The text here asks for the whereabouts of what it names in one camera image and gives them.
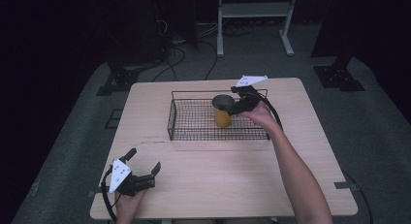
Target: stand leg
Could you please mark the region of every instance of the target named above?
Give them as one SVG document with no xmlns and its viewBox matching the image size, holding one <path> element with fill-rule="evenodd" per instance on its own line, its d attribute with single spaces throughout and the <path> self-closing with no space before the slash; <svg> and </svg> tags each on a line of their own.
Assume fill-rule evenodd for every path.
<svg viewBox="0 0 411 224">
<path fill-rule="evenodd" d="M 293 48 L 291 47 L 290 41 L 288 40 L 287 34 L 290 28 L 291 17 L 293 16 L 294 7 L 296 6 L 295 4 L 296 4 L 296 0 L 291 0 L 290 6 L 287 12 L 287 17 L 285 19 L 284 29 L 279 30 L 281 41 L 284 45 L 285 51 L 288 56 L 294 55 L 294 51 L 293 51 Z"/>
<path fill-rule="evenodd" d="M 218 0 L 218 33 L 217 33 L 217 56 L 224 56 L 223 46 L 223 0 Z"/>
<path fill-rule="evenodd" d="M 358 80 L 347 70 L 351 54 L 339 55 L 331 66 L 316 66 L 315 73 L 325 88 L 339 88 L 341 91 L 364 91 Z"/>
<path fill-rule="evenodd" d="M 131 86 L 137 82 L 139 73 L 127 71 L 116 59 L 109 59 L 107 63 L 111 73 L 96 95 L 109 96 L 112 92 L 130 91 Z"/>
</svg>

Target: wooden table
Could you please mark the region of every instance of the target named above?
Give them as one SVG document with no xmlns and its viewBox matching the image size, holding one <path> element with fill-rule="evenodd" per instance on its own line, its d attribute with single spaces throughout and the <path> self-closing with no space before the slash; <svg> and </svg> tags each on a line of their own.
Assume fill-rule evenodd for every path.
<svg viewBox="0 0 411 224">
<path fill-rule="evenodd" d="M 167 126 L 172 91 L 229 90 L 237 80 L 173 81 L 133 85 L 114 137 L 104 172 L 112 159 L 131 148 L 133 174 L 162 169 L 137 218 L 223 218 L 293 216 L 271 141 L 171 141 Z M 332 215 L 353 215 L 351 191 L 336 189 L 345 178 L 307 93 L 299 79 L 270 79 L 254 85 L 267 89 L 290 142 L 323 189 Z M 192 93 L 197 98 L 202 93 Z M 97 194 L 94 219 L 110 219 Z"/>
</svg>

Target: cable on floor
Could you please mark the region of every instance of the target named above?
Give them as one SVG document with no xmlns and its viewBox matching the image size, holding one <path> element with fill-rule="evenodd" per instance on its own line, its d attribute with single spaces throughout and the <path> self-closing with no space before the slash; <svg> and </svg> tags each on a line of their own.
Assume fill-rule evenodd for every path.
<svg viewBox="0 0 411 224">
<path fill-rule="evenodd" d="M 208 70 L 208 72 L 207 72 L 207 74 L 206 74 L 206 76 L 205 76 L 205 80 L 207 80 L 207 79 L 208 79 L 209 74 L 210 74 L 210 73 L 211 73 L 211 71 L 214 69 L 214 66 L 215 66 L 215 64 L 217 63 L 217 59 L 218 59 L 218 56 L 217 56 L 217 49 L 215 48 L 215 46 L 214 46 L 214 45 L 212 45 L 212 44 L 210 44 L 210 43 L 208 43 L 208 42 L 199 41 L 199 43 L 207 44 L 207 45 L 211 46 L 211 47 L 212 47 L 212 49 L 214 50 L 215 60 L 214 60 L 214 62 L 212 63 L 211 68 Z"/>
<path fill-rule="evenodd" d="M 352 176 L 350 176 L 350 175 L 349 175 L 348 173 L 346 173 L 344 170 L 341 170 L 341 171 L 342 171 L 343 174 L 345 174 L 347 177 L 350 178 L 350 180 L 351 180 L 351 181 L 353 182 L 353 184 L 356 186 L 357 190 L 360 191 L 360 193 L 361 193 L 361 195 L 362 195 L 362 197 L 363 197 L 363 199 L 364 199 L 366 208 L 368 209 L 369 223 L 370 223 L 370 224 L 374 223 L 374 218 L 373 218 L 373 215 L 372 215 L 371 206 L 369 205 L 369 202 L 368 202 L 368 199 L 367 199 L 366 196 L 365 196 L 365 193 L 363 192 L 363 190 L 361 189 L 361 187 L 357 184 L 357 182 L 353 179 Z"/>
<path fill-rule="evenodd" d="M 237 26 L 235 25 L 228 25 L 223 30 L 223 35 L 225 37 L 232 37 L 232 38 L 239 38 L 245 35 L 251 34 L 254 32 L 253 25 L 243 25 Z"/>
<path fill-rule="evenodd" d="M 182 62 L 182 60 L 184 60 L 185 58 L 185 52 L 184 50 L 180 49 L 180 48 L 170 48 L 170 49 L 175 49 L 178 50 L 182 53 L 181 59 L 179 59 L 175 64 L 171 65 L 170 61 L 169 61 L 169 57 L 167 57 L 167 63 L 169 64 L 169 67 L 167 67 L 166 69 L 164 69 L 163 71 L 161 71 L 152 81 L 156 81 L 163 73 L 165 73 L 166 71 L 172 69 L 173 74 L 174 74 L 174 80 L 178 80 L 176 77 L 176 72 L 174 70 L 174 66 L 178 65 L 179 63 Z"/>
</svg>

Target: yellow cup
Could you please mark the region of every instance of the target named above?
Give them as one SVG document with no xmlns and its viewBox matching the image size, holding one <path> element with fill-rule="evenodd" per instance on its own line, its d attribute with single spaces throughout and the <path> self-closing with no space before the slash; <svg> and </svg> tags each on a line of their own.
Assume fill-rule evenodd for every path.
<svg viewBox="0 0 411 224">
<path fill-rule="evenodd" d="M 218 127 L 227 128 L 231 125 L 231 117 L 227 113 L 227 109 L 235 102 L 233 97 L 225 94 L 217 95 L 212 99 L 214 121 Z"/>
</svg>

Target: metal shelf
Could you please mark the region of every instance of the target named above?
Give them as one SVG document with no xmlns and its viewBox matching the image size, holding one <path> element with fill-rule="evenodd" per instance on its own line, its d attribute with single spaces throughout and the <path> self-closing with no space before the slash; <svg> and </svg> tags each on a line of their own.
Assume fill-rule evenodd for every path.
<svg viewBox="0 0 411 224">
<path fill-rule="evenodd" d="M 223 4 L 222 17 L 287 16 L 289 2 Z"/>
</svg>

